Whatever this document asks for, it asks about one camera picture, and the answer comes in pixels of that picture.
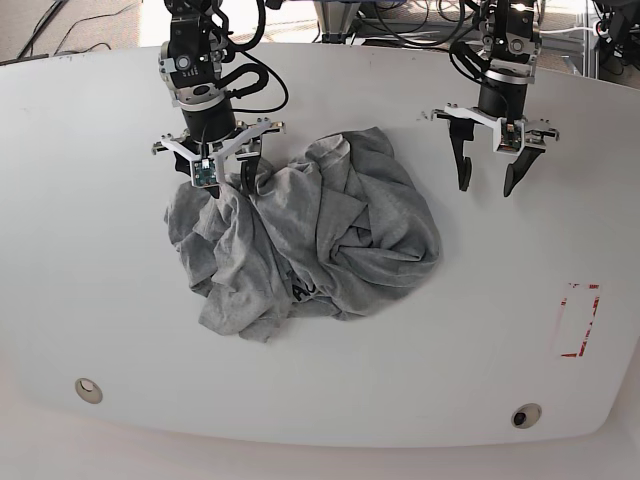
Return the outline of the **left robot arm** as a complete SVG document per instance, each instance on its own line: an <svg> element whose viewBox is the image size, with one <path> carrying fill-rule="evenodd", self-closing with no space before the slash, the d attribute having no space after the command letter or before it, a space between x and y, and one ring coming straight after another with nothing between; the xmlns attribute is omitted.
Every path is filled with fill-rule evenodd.
<svg viewBox="0 0 640 480"><path fill-rule="evenodd" d="M464 144L474 140L477 125L491 130L493 151L515 157L505 173L503 195L508 197L546 152L546 140L559 138L558 130L547 120L529 120L524 114L542 46L535 3L482 1L471 28L479 31L482 50L476 52L457 38L450 45L449 59L459 73L479 86L478 103L474 107L449 103L434 109L431 117L448 122L461 191L468 189L472 175Z"/></svg>

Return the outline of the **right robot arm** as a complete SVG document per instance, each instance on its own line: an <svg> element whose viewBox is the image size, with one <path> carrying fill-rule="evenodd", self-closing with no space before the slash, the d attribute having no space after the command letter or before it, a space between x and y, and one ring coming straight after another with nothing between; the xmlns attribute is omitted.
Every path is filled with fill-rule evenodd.
<svg viewBox="0 0 640 480"><path fill-rule="evenodd" d="M153 153L170 151L175 169L211 196L227 182L226 164L238 163L239 189L251 195L262 159L266 134L283 132L281 122L269 119L271 109L256 109L252 124L237 120L236 100L263 91L279 75L251 55L266 28L266 13L277 1L257 2L257 27L250 40L232 40L228 16L219 1L168 1L170 38L158 57L158 70L172 103L179 108L186 129L179 136L165 134Z"/></svg>

